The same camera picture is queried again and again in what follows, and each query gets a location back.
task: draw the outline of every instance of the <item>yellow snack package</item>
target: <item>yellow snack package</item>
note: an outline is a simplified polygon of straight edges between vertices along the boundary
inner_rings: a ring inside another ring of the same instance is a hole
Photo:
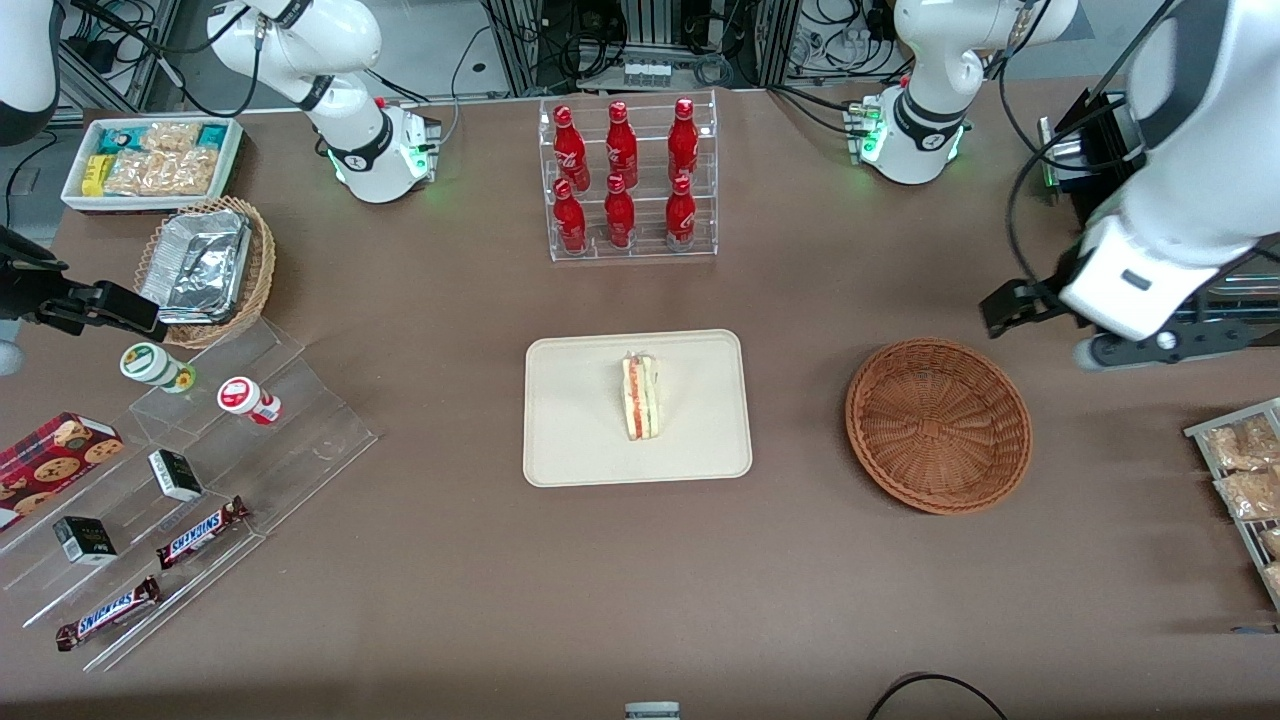
[[[111,174],[111,165],[115,164],[115,155],[91,155],[84,164],[84,178],[81,179],[81,195],[86,197],[101,197],[102,183],[106,176]]]

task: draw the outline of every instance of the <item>snickers bar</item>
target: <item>snickers bar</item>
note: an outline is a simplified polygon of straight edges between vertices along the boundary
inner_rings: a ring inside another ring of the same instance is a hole
[[[178,539],[157,550],[160,569],[173,568],[183,556],[196,552],[246,515],[248,515],[248,507],[244,507],[237,495],[230,502],[219,507],[218,512],[205,518],[198,525],[178,536]]]
[[[58,628],[58,650],[67,652],[111,623],[119,623],[134,610],[159,603],[160,584],[148,575],[141,585],[81,618],[79,623],[68,623]]]

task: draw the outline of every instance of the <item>empty wicker basket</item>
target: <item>empty wicker basket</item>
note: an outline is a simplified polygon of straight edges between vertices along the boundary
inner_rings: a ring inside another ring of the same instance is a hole
[[[986,510],[1023,479],[1032,425],[1012,380],[937,338],[881,348],[849,386],[845,429],[886,492],[938,515]]]

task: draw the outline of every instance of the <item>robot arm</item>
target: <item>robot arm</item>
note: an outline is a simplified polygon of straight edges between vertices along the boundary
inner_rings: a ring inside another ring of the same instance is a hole
[[[58,110],[58,32],[67,13],[54,0],[6,0],[0,22],[0,146],[26,142]]]
[[[1147,164],[1084,232],[1083,265],[1060,293],[1074,311],[1144,340],[1280,232],[1277,38],[1280,4],[1185,0],[1143,44],[1128,85]]]
[[[232,0],[214,8],[212,36],[246,5],[214,44],[230,69],[257,77],[302,109],[329,146],[342,181],[366,202],[388,202],[434,178],[435,152],[424,119],[383,108],[357,73],[378,63],[381,32],[357,0]]]
[[[867,99],[883,127],[861,128],[870,132],[861,161],[904,184],[938,177],[982,87],[977,51],[1021,45],[1033,24],[1027,45],[1057,40],[1078,8],[1078,0],[899,0],[893,26],[915,53],[915,69],[906,88]]]

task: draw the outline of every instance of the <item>brown table surface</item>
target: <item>brown table surface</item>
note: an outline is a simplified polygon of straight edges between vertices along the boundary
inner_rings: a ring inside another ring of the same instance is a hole
[[[1082,87],[1010,85],[1028,127]],[[689,720],[847,719],[937,670],[1012,717],[1275,717],[1280,638],[1228,634],[1274,614],[1180,432],[1280,395],[1274,351],[1085,375],[1068,320],[988,341],[977,304],[1016,274],[1002,214],[1027,156],[991,87],[925,187],[850,167],[764,92],[718,101],[721,255],[641,268],[547,258],[536,101],[466,106],[439,181],[385,206],[334,182],[303,115],[243,117],[236,192],[279,246],[266,314],[385,434],[110,673],[0,609],[0,715],[602,719],[672,698]],[[1027,195],[1048,268],[1078,225]],[[55,250],[73,277],[129,282],[155,224],[68,211]],[[742,340],[746,477],[525,482],[531,342],[695,328]],[[1030,470],[987,512],[915,512],[849,448],[850,377],[915,336],[987,354],[1030,409]],[[115,369],[131,336],[20,340],[3,445],[140,395]],[[906,693],[899,717],[986,716]]]

